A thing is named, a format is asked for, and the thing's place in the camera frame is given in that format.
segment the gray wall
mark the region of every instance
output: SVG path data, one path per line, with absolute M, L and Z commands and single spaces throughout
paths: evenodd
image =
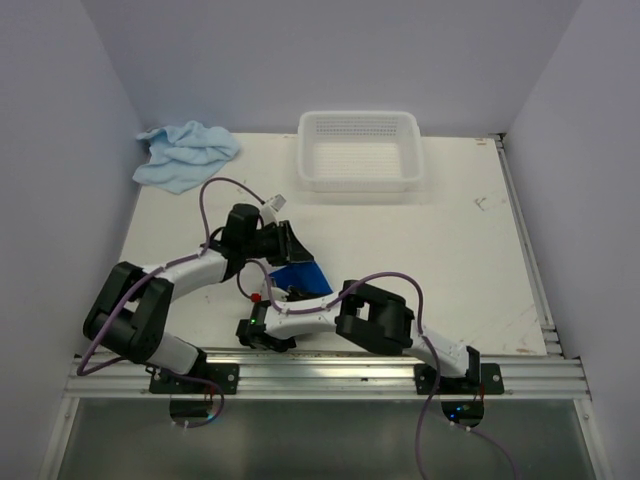
M 507 136 L 560 331 L 620 479 L 638 478 L 640 3 L 584 0 Z
M 145 126 L 294 131 L 312 109 L 401 109 L 504 132 L 579 0 L 84 0 Z
M 80 326 L 121 247 L 137 117 L 82 5 L 2 3 L 0 464 L 33 478 Z

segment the perforated basket bottom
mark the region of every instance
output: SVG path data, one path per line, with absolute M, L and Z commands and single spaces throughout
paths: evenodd
M 313 147 L 315 178 L 402 177 L 396 143 L 321 142 Z

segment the metal frame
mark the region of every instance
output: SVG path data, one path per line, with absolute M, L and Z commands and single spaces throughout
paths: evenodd
M 483 357 L 498 363 L 506 393 L 492 397 L 500 401 L 533 399 L 573 400 L 585 444 L 598 480 L 613 478 L 604 445 L 595 426 L 590 392 L 580 360 L 563 356 L 538 266 L 531 247 L 520 203 L 513 186 L 501 136 L 492 136 L 500 158 L 527 273 L 540 318 L 547 349 L 546 357 Z M 354 352 L 304 352 L 275 354 L 246 349 L 208 349 L 208 361 L 240 365 L 237 395 L 240 399 L 340 399 L 416 400 L 413 366 L 409 357 L 373 357 Z M 92 363 L 112 358 L 98 353 Z M 41 480 L 57 478 L 81 398 L 151 398 L 149 375 L 127 362 L 97 372 L 90 377 L 75 375 L 72 365 L 60 412 L 40 472 Z M 153 395 L 153 398 L 168 396 Z M 441 396 L 448 400 L 453 396 Z

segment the gray partition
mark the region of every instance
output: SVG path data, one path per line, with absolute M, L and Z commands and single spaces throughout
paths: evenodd
M 167 400 L 81 401 L 61 479 L 415 479 L 417 401 L 231 400 L 219 420 L 174 426 Z M 481 429 L 523 479 L 593 479 L 572 401 L 486 402 Z M 504 455 L 452 428 L 434 404 L 423 430 L 432 479 L 510 479 Z

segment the black mounting bracket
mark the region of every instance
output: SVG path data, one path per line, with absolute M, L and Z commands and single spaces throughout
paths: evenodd
M 414 365 L 413 378 L 418 395 L 428 395 L 436 379 L 436 371 L 425 364 Z M 480 386 L 484 386 L 484 395 L 503 395 L 504 383 L 500 365 L 497 363 L 483 363 L 480 367 L 480 385 L 467 378 L 441 377 L 437 395 L 475 395 Z
M 206 385 L 176 379 L 160 370 L 152 373 L 149 392 L 160 395 L 193 395 L 208 392 Z M 237 363 L 207 363 L 202 367 L 200 378 L 218 384 L 225 395 L 235 395 L 238 390 L 240 366 Z

